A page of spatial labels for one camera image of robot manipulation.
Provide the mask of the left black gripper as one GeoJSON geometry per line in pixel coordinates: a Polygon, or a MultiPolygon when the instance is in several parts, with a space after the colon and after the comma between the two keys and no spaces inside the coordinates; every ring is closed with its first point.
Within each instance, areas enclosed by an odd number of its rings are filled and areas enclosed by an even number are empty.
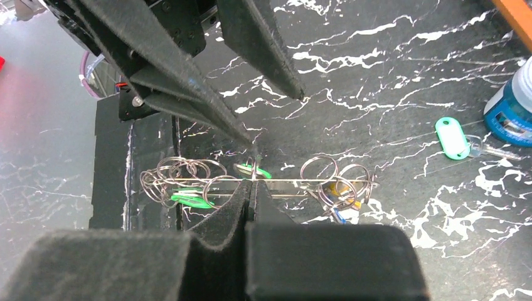
{"type": "MultiPolygon", "coordinates": [[[[270,1],[216,2],[225,44],[286,96],[305,86],[282,39],[270,1]]],[[[166,112],[211,127],[242,147],[253,140],[193,58],[205,46],[201,15],[212,1],[47,1],[59,25],[102,55],[126,83],[119,118],[166,112]]]]}

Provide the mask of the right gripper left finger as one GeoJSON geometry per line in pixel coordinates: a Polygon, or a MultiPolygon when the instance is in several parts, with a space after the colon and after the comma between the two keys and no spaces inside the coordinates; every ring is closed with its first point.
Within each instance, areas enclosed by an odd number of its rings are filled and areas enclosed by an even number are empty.
{"type": "Polygon", "coordinates": [[[252,183],[188,231],[55,231],[26,252],[2,300],[244,300],[252,183]]]}

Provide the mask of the yellow key tag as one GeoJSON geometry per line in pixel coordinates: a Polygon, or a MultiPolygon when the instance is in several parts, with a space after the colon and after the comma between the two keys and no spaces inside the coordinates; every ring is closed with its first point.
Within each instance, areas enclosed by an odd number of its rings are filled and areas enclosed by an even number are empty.
{"type": "Polygon", "coordinates": [[[361,201],[355,200],[352,190],[343,182],[333,181],[322,186],[324,201],[333,205],[342,201],[345,205],[349,204],[355,210],[361,209],[361,201]]]}

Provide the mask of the large silver carabiner keyring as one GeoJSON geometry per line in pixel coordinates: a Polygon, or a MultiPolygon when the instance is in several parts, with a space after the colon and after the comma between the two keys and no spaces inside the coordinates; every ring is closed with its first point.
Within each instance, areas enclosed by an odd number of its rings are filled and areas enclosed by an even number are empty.
{"type": "MultiPolygon", "coordinates": [[[[208,196],[212,197],[229,197],[243,181],[244,179],[224,177],[204,179],[202,181],[185,179],[173,185],[170,192],[172,194],[175,189],[185,187],[199,187],[203,190],[202,195],[206,193],[208,196]]],[[[373,188],[380,185],[376,181],[367,179],[345,179],[340,176],[336,176],[328,181],[320,179],[262,179],[262,182],[264,182],[266,186],[280,198],[323,193],[322,186],[333,181],[345,183],[357,197],[363,193],[370,192],[373,188]]]]}

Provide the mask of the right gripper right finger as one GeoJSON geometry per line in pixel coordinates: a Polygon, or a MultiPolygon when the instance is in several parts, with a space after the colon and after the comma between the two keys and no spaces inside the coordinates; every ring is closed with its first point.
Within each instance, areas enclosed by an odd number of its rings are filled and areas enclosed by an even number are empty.
{"type": "Polygon", "coordinates": [[[419,259],[399,228],[297,224],[262,181],[247,225],[249,300],[429,300],[419,259]]]}

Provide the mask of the blue key tag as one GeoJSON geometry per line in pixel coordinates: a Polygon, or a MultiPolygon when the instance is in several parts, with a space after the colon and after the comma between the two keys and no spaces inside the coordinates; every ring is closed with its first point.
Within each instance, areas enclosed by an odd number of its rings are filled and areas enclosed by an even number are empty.
{"type": "Polygon", "coordinates": [[[337,207],[332,207],[330,209],[331,216],[337,224],[348,224],[347,219],[342,215],[342,210],[337,207]]]}

